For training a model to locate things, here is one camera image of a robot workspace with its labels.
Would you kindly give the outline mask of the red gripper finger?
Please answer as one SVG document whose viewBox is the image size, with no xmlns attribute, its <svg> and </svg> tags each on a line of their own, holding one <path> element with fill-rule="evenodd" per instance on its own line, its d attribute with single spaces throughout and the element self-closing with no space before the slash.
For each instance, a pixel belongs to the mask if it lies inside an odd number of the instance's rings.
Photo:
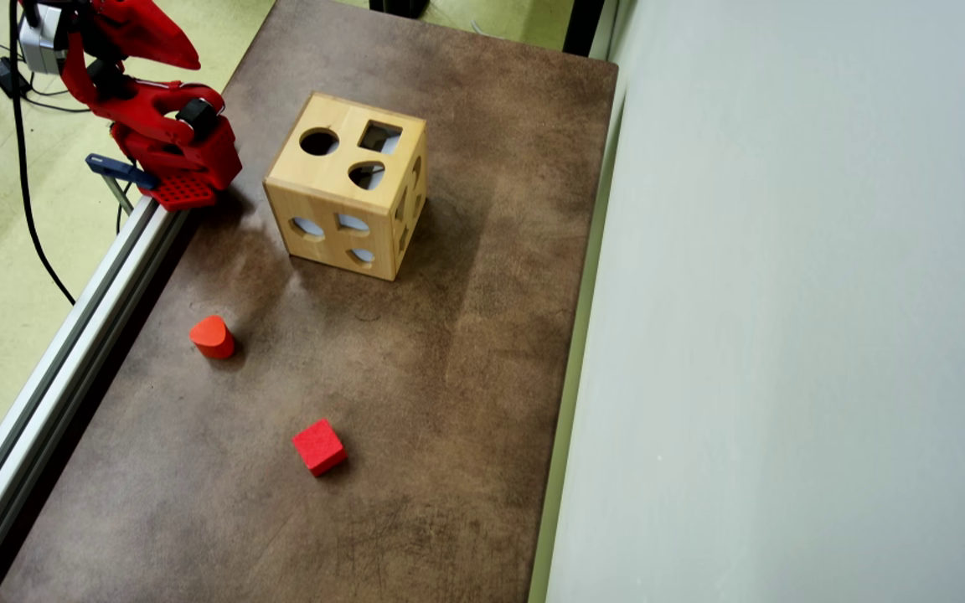
<svg viewBox="0 0 965 603">
<path fill-rule="evenodd" d="M 188 35 L 153 1 L 95 1 L 93 23 L 120 56 L 190 71 L 200 68 Z"/>
</svg>

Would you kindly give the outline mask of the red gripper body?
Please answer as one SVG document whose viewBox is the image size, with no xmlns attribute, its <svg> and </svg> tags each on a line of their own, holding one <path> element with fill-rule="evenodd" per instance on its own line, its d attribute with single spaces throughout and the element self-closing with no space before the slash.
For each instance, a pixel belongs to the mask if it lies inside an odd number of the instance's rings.
<svg viewBox="0 0 965 603">
<path fill-rule="evenodd" d="M 66 88 L 80 101 L 129 99 L 124 74 L 129 3 L 66 1 L 62 8 L 66 50 L 61 76 Z"/>
</svg>

